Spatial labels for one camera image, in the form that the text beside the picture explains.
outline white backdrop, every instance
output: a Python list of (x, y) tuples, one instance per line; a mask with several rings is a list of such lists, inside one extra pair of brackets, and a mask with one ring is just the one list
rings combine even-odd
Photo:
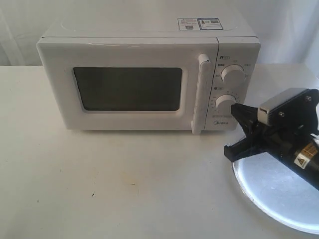
[[(71, 0), (0, 0), (0, 65), (40, 65), (35, 44)], [(319, 0), (228, 0), (258, 35), (258, 62), (300, 63), (319, 76)]]

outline round glass plate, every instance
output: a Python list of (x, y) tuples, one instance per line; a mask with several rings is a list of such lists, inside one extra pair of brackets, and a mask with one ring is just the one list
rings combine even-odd
[(278, 222), (319, 235), (319, 191), (267, 153), (233, 163), (248, 198)]

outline sticker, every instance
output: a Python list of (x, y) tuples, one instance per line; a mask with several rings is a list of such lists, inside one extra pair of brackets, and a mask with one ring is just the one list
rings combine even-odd
[(301, 150), (295, 158), (295, 164), (305, 169), (310, 160), (318, 153), (316, 146), (311, 142)]
[(223, 30), (223, 27), (218, 18), (199, 18), (201, 30)]
[(197, 18), (179, 18), (178, 19), (179, 30), (200, 30)]

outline brand logo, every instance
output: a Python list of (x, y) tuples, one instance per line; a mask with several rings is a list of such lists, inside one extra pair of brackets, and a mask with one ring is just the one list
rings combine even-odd
[(214, 125), (221, 125), (221, 124), (228, 124), (228, 122), (223, 122), (223, 121), (218, 121), (218, 120), (215, 120), (214, 121)]

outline white microwave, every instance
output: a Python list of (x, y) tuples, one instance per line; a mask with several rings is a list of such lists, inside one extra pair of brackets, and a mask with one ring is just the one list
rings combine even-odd
[(223, 0), (79, 0), (37, 44), (65, 125), (232, 130), (260, 43)]

